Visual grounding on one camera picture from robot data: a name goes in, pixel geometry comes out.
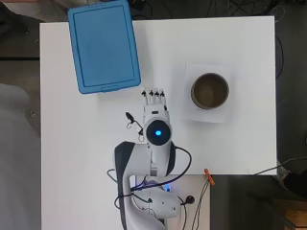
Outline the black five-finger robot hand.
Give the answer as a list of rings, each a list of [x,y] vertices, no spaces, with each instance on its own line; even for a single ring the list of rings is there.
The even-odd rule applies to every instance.
[[[144,101],[143,120],[145,124],[150,120],[170,122],[165,93],[162,89],[144,89],[141,95]]]

